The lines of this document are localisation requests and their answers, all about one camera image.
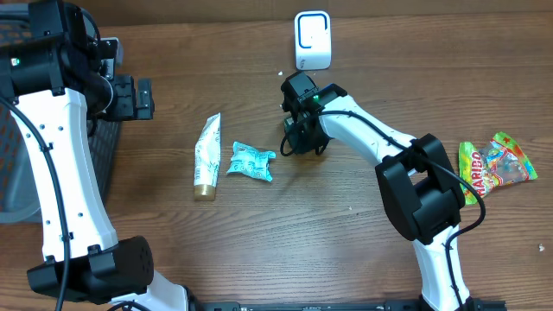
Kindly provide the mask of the green axe brand box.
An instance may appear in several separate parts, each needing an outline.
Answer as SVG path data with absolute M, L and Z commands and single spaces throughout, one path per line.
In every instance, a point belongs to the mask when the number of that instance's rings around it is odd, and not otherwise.
M 295 125 L 295 121 L 292 117 L 287 117 L 283 120 L 283 126 L 284 126 L 284 132 L 288 133 L 293 126 Z

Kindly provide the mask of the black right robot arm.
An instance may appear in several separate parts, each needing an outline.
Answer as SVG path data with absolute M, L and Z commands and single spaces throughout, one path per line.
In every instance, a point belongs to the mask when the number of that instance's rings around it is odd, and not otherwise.
M 466 310 L 470 294 L 457 250 L 465 199 L 442 143 L 430 134 L 415 138 L 392 129 L 340 86 L 320 88 L 302 71 L 281 91 L 288 113 L 281 145 L 292 155 L 321 155 L 336 139 L 365 158 L 375 168 L 388 220 L 416 251 L 422 307 Z

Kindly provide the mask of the white tube with gold cap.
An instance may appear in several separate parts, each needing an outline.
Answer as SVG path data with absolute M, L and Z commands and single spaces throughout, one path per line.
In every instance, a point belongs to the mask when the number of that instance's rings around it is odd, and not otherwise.
M 194 149 L 194 199 L 213 201 L 221 159 L 221 114 L 209 117 Z

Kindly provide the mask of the teal packet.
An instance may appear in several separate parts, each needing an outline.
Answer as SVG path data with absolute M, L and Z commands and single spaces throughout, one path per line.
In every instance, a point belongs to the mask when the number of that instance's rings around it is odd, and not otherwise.
M 271 182 L 270 160 L 277 157 L 274 151 L 260 151 L 244 143 L 234 142 L 229 174 L 242 174 L 252 179 Z

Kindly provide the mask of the green haribo candy bag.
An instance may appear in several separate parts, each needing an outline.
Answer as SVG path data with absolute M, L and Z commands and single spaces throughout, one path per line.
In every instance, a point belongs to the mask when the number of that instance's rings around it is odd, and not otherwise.
M 459 145 L 460 177 L 480 197 L 494 188 L 538 178 L 530 159 L 515 139 L 501 131 L 489 143 L 477 149 L 470 142 Z

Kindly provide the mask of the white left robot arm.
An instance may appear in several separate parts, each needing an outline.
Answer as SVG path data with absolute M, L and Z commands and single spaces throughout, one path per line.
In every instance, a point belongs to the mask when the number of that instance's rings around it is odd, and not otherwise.
M 123 49 L 91 15 L 63 1 L 5 4 L 4 20 L 29 38 L 1 49 L 1 102 L 29 153 L 43 225 L 42 264 L 27 273 L 34 292 L 117 310 L 188 310 L 188 292 L 155 270 L 144 237 L 119 239 L 92 165 L 89 118 L 150 120 L 151 83 L 115 68 Z

